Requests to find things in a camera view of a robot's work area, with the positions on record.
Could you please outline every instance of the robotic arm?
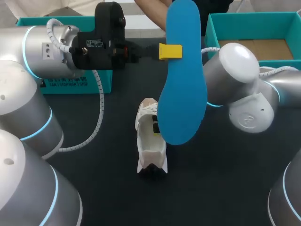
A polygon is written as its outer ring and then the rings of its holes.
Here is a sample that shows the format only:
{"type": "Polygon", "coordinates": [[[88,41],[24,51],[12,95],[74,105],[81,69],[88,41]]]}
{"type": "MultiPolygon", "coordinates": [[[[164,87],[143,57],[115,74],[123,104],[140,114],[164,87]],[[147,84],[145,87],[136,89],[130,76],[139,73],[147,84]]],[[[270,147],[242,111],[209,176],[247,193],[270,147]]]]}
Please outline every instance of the robotic arm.
{"type": "MultiPolygon", "coordinates": [[[[160,58],[159,45],[142,48],[125,40],[125,24],[121,6],[110,2],[96,7],[91,32],[80,32],[55,19],[46,27],[1,29],[0,129],[14,134],[45,159],[88,144],[103,117],[103,89],[96,69],[122,69],[126,63],[138,63],[141,57],[160,58]],[[94,71],[99,87],[98,124],[83,143],[60,148],[63,131],[38,86],[42,79],[77,78],[84,70],[94,71]]],[[[234,126],[249,133],[262,132],[271,125],[279,105],[300,105],[299,86],[291,82],[299,81],[299,74],[283,71],[260,78],[252,52],[229,43],[204,65],[208,105],[227,105],[234,126]]]]}

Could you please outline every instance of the label sticker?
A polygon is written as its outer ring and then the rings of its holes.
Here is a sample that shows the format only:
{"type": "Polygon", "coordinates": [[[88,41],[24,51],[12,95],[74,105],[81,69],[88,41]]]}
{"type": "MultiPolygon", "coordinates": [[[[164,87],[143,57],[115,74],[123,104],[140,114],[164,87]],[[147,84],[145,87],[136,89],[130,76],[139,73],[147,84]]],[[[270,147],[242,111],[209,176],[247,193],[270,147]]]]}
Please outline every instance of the label sticker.
{"type": "Polygon", "coordinates": [[[97,40],[87,40],[87,47],[102,47],[103,41],[101,39],[97,40]]]}

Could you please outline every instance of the teal cardboard box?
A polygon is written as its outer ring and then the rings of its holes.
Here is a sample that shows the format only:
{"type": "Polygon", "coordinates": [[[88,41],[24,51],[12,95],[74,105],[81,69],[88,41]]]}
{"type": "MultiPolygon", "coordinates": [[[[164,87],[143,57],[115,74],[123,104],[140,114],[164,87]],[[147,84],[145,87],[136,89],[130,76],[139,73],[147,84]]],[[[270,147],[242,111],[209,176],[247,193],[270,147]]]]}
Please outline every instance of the teal cardboard box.
{"type": "Polygon", "coordinates": [[[301,70],[301,18],[294,12],[211,14],[205,45],[237,42],[249,48],[260,66],[301,70]]]}
{"type": "MultiPolygon", "coordinates": [[[[94,16],[57,16],[57,17],[22,17],[17,26],[46,25],[51,18],[56,18],[65,25],[74,25],[82,32],[94,30],[94,16]]],[[[112,70],[97,70],[103,84],[104,93],[111,92],[112,70]]],[[[92,94],[99,93],[98,86],[91,70],[77,79],[45,79],[41,85],[43,94],[92,94]]]]}

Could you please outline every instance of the teal box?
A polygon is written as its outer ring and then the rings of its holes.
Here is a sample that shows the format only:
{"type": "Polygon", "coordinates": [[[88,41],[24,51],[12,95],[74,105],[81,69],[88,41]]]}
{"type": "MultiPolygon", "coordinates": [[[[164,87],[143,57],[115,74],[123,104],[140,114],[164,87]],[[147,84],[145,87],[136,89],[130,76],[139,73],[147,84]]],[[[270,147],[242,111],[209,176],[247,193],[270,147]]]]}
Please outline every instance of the teal box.
{"type": "MultiPolygon", "coordinates": [[[[94,30],[94,16],[57,16],[57,17],[21,17],[17,26],[46,25],[51,18],[58,19],[65,25],[74,25],[82,32],[94,30]]],[[[103,84],[104,93],[111,92],[112,70],[97,70],[103,84]]],[[[91,70],[87,70],[78,79],[45,79],[41,85],[43,94],[92,94],[99,93],[98,86],[91,70]]]]}
{"type": "Polygon", "coordinates": [[[219,40],[285,39],[293,60],[263,60],[260,66],[292,66],[301,70],[301,17],[294,12],[225,13],[209,15],[206,47],[219,40]]]}

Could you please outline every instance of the person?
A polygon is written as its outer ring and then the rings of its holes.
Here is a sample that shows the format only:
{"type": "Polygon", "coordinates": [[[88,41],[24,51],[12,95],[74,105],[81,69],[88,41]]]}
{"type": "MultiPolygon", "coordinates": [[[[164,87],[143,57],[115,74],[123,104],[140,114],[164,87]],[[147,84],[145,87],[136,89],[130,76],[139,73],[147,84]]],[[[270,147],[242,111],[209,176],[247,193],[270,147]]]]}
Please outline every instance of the person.
{"type": "MultiPolygon", "coordinates": [[[[166,29],[167,9],[174,0],[135,0],[145,15],[162,30],[166,29]]],[[[210,13],[226,13],[233,0],[193,0],[201,17],[201,34],[206,33],[207,20],[210,13]]]]}

